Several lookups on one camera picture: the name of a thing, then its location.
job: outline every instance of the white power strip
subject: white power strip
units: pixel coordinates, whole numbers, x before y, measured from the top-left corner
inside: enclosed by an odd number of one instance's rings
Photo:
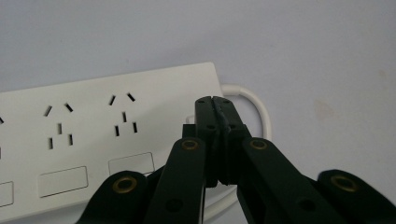
[[[160,168],[207,95],[222,96],[212,63],[0,93],[0,222],[87,202],[118,171]]]

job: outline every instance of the brass screw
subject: brass screw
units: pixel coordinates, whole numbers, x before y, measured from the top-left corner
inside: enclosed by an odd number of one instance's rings
[[[332,184],[337,188],[342,189],[347,192],[356,192],[359,187],[355,183],[355,181],[343,176],[343,175],[334,175],[330,178]]]
[[[250,146],[258,150],[263,150],[267,148],[267,144],[261,140],[250,141]]]
[[[195,150],[198,148],[198,143],[193,140],[186,140],[181,144],[181,146],[186,150]]]
[[[128,193],[137,186],[137,180],[131,176],[123,176],[120,179],[116,180],[113,184],[113,190],[116,193],[122,194],[122,193]]]

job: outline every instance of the cable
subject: cable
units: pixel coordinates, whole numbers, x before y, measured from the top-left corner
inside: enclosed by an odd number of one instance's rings
[[[262,135],[263,138],[271,140],[272,139],[272,125],[270,116],[268,114],[267,108],[265,108],[264,103],[260,100],[260,98],[254,94],[253,91],[250,91],[244,87],[232,84],[223,84],[221,85],[221,90],[224,96],[244,96],[249,99],[251,103],[253,103],[257,110],[259,111],[261,120],[262,120]],[[222,199],[218,200],[215,203],[212,203],[205,209],[204,220],[208,220],[213,216],[219,214],[224,211],[232,204],[234,204],[238,200],[236,196],[236,188],[224,196]]]
[[[267,108],[265,108],[264,103],[260,100],[260,98],[253,92],[244,87],[232,84],[223,84],[221,85],[221,90],[223,95],[228,96],[244,96],[249,99],[251,103],[253,103],[257,110],[259,111],[260,117],[262,119],[262,135],[263,138],[271,140],[272,139],[272,125],[270,116],[268,114]]]

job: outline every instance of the outlet slot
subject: outlet slot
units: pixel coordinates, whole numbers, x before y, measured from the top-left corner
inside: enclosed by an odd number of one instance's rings
[[[109,102],[108,104],[109,104],[109,105],[113,105],[115,99],[116,99],[116,96],[113,95],[113,96],[111,97],[110,102]]]
[[[131,94],[131,93],[129,93],[129,92],[128,92],[128,94],[127,94],[127,95],[128,95],[128,97],[129,97],[129,99],[131,99],[131,100],[132,100],[132,102],[134,102],[134,101],[135,101],[135,99],[134,99],[134,97],[132,96],[132,94]]]
[[[125,112],[122,112],[122,120],[124,123],[126,123],[126,114]]]
[[[49,149],[53,149],[53,140],[49,138]]]
[[[44,113],[44,117],[48,117],[49,116],[49,113],[50,113],[51,109],[52,109],[52,105],[49,105],[49,107],[47,108],[46,112]]]
[[[73,134],[69,134],[69,146],[73,146]]]
[[[116,129],[116,136],[120,136],[120,130],[119,130],[119,126],[115,126]]]
[[[133,125],[134,125],[134,133],[137,133],[137,124],[136,124],[136,122],[134,122]]]
[[[58,123],[58,134],[62,134],[62,123]]]
[[[64,106],[66,106],[70,113],[73,112],[73,108],[68,103],[64,104]]]

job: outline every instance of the power switch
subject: power switch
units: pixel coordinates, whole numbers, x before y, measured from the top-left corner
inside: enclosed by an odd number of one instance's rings
[[[110,171],[110,175],[126,170],[148,174],[154,172],[154,163],[152,161],[152,155],[149,152],[109,161],[108,169]]]
[[[43,174],[38,177],[38,196],[40,198],[86,187],[88,187],[88,179],[85,166]]]
[[[14,203],[14,184],[7,182],[0,184],[0,207]]]

